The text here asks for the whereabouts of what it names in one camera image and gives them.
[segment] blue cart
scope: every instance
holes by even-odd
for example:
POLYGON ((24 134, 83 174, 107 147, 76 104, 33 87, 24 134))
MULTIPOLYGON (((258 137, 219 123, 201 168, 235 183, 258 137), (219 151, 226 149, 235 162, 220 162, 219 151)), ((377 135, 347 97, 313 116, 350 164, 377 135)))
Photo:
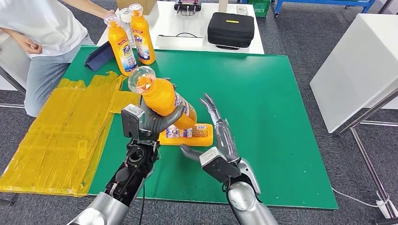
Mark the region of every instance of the blue cart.
POLYGON ((331 4, 331 5, 343 5, 345 8, 350 6, 362 6, 362 13, 366 13, 373 5, 375 0, 369 1, 353 1, 353 0, 278 0, 275 7, 275 16, 279 16, 279 10, 281 9, 282 3, 284 2, 298 2, 298 3, 315 3, 315 4, 331 4))

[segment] black zippered case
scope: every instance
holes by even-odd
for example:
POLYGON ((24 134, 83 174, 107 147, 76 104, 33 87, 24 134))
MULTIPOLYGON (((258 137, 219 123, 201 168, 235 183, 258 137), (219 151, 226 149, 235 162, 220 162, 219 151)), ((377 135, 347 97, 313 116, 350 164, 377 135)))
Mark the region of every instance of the black zippered case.
POLYGON ((217 12, 207 28, 208 41, 217 47, 247 48, 253 37, 254 18, 248 15, 217 12))

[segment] jeans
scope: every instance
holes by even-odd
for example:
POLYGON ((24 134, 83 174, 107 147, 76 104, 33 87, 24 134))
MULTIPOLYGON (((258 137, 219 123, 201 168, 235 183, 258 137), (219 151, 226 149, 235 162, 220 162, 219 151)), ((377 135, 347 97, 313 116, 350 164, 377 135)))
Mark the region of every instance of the jeans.
POLYGON ((78 46, 66 54, 37 56, 31 60, 24 102, 28 115, 37 117, 50 93, 59 84, 70 63, 79 52, 81 45, 94 45, 94 43, 87 34, 78 46))

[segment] green crate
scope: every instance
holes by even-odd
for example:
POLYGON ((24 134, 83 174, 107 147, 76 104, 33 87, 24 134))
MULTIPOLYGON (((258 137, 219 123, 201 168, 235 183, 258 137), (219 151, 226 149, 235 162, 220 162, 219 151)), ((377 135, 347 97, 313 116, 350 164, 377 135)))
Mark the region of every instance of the green crate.
POLYGON ((271 5, 271 0, 249 0, 248 4, 253 5, 256 17, 265 17, 271 5))

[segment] person's arm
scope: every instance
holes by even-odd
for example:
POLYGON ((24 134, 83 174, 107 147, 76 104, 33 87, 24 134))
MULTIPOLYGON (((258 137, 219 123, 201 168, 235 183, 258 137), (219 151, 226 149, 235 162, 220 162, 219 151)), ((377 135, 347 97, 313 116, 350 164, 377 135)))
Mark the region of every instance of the person's arm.
POLYGON ((10 35, 20 46, 21 48, 28 54, 41 54, 43 53, 43 47, 34 43, 30 38, 21 34, 18 31, 7 29, 0 27, 0 30, 4 31, 8 35, 10 35))
POLYGON ((98 16, 99 18, 102 18, 102 19, 109 14, 115 13, 115 11, 113 9, 106 10, 106 9, 102 8, 101 6, 98 6, 94 3, 92 3, 89 0, 63 0, 63 2, 75 7, 77 9, 80 9, 84 12, 87 12, 89 14, 98 16))

